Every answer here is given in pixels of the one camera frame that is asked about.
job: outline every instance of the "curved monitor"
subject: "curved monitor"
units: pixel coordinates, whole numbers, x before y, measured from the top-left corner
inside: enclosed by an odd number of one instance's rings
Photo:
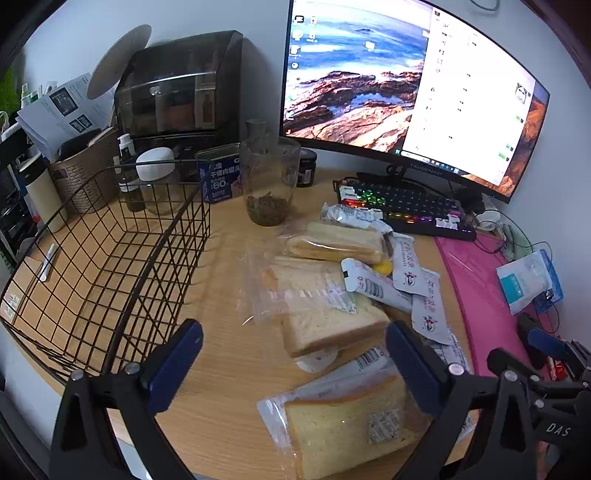
[[[548,91],[502,47],[418,0],[292,0],[282,133],[509,202]]]

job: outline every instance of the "green plant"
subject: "green plant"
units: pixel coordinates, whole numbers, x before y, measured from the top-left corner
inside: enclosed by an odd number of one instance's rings
[[[12,69],[8,69],[4,74],[4,78],[0,80],[0,111],[13,113],[20,106],[12,79]]]

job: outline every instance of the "round fan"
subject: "round fan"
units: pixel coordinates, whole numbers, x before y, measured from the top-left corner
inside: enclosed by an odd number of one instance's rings
[[[92,73],[86,96],[100,97],[121,79],[132,55],[148,44],[152,27],[140,25],[128,31],[103,55]]]

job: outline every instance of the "monitor stand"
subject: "monitor stand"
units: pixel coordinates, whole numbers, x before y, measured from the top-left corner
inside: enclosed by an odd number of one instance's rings
[[[402,179],[406,173],[406,170],[406,167],[401,167],[400,171],[397,171],[396,167],[389,165],[386,168],[386,172],[388,173],[387,175],[374,175],[373,173],[364,173],[359,171],[357,172],[357,178],[359,181],[363,181],[365,183],[375,183],[378,185],[387,185],[389,187],[424,192],[425,189],[420,185]]]

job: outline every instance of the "bread slice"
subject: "bread slice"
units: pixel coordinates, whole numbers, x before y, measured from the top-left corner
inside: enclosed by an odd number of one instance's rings
[[[286,250],[295,257],[333,262],[354,258],[374,265],[388,259],[381,233],[324,222],[308,223],[301,235],[287,240]]]
[[[393,377],[369,391],[338,400],[285,403],[298,480],[343,472],[416,442],[422,432],[408,429],[402,415],[406,401],[406,385],[400,377]],[[369,421],[384,413],[399,416],[397,434],[371,443]]]
[[[283,308],[288,313],[276,315],[285,350],[292,358],[323,348],[347,347],[383,331],[390,323],[369,298],[346,291],[338,263],[277,257],[263,276],[268,289],[293,294]],[[331,296],[336,300],[333,304],[323,296],[329,286],[336,292]],[[340,310],[341,300],[341,306],[353,300],[356,313]]]

